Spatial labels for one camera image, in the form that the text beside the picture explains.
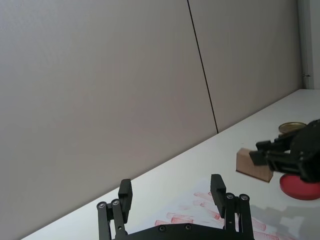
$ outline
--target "screw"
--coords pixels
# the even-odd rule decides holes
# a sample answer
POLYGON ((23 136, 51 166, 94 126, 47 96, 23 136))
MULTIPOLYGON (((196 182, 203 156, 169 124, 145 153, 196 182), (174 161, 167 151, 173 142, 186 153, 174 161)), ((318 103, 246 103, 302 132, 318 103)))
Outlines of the screw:
POLYGON ((248 200, 249 198, 248 198, 247 195, 241 195, 241 199, 242 199, 242 200, 248 200))
POLYGON ((185 225, 185 229, 186 230, 191 230, 191 225, 190 224, 185 225))
POLYGON ((227 198, 227 199, 233 199, 234 196, 233 196, 232 194, 228 194, 228 195, 226 196, 226 198, 227 198))
POLYGON ((159 231, 160 231, 160 232, 165 232, 165 231, 166 231, 166 227, 163 226, 163 225, 160 226, 160 227, 159 227, 159 231))
POLYGON ((114 200, 114 201, 112 202, 113 205, 118 205, 119 203, 120 203, 119 200, 114 200))

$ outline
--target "table surface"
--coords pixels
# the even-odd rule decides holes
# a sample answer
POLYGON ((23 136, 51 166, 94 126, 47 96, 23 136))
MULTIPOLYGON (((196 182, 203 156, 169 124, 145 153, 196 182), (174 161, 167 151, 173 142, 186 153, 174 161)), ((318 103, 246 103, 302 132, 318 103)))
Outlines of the table surface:
MULTIPOLYGON (((256 142, 273 140, 279 134, 278 126, 285 122, 309 123, 315 119, 320 119, 320 90, 300 89, 133 179, 126 229, 134 229, 199 180, 210 181, 211 174, 220 174, 228 192, 250 196, 252 216, 268 216, 264 221, 279 224, 284 231, 287 226, 299 225, 295 230, 301 239, 317 239, 320 199, 302 201, 285 195, 279 188, 281 173, 275 173, 270 183, 266 183, 236 172, 236 153, 240 148, 255 149, 256 142)), ((118 188, 23 240, 98 240, 96 205, 111 202, 117 194, 118 188)))

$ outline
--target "red plate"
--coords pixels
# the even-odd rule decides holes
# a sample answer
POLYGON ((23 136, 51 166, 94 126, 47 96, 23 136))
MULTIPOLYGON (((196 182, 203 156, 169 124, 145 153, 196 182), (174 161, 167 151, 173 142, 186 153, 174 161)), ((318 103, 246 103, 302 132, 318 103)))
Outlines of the red plate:
POLYGON ((280 178, 280 188, 294 199, 315 200, 320 198, 320 183, 306 183, 299 176, 283 175, 280 178))

